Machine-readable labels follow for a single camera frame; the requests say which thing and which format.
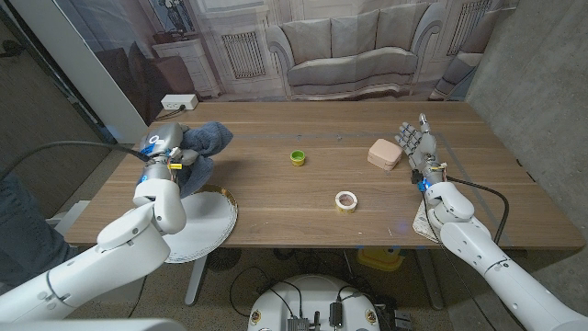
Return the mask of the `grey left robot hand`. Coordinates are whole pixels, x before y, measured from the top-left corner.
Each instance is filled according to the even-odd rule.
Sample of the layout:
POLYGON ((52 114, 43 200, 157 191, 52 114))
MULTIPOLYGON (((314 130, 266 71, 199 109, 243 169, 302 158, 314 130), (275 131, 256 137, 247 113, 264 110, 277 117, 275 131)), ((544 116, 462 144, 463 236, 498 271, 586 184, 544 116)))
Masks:
POLYGON ((190 166, 196 161, 199 153, 180 147, 183 134, 187 130, 185 124, 166 123, 142 137, 139 144, 140 152, 157 162, 170 164, 174 169, 179 169, 179 164, 190 166))

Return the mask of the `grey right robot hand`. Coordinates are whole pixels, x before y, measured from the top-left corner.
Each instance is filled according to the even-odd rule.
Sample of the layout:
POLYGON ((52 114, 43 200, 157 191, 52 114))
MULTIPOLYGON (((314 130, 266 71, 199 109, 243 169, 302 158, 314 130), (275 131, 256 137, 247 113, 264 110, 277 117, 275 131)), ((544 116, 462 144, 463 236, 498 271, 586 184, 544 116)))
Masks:
POLYGON ((435 136, 430 131, 430 125, 426 116, 419 115, 420 129, 408 122, 400 127, 400 133, 395 140, 409 159, 409 165, 413 170, 418 170, 431 184, 444 181, 443 171, 439 169, 442 162, 436 151, 435 136))

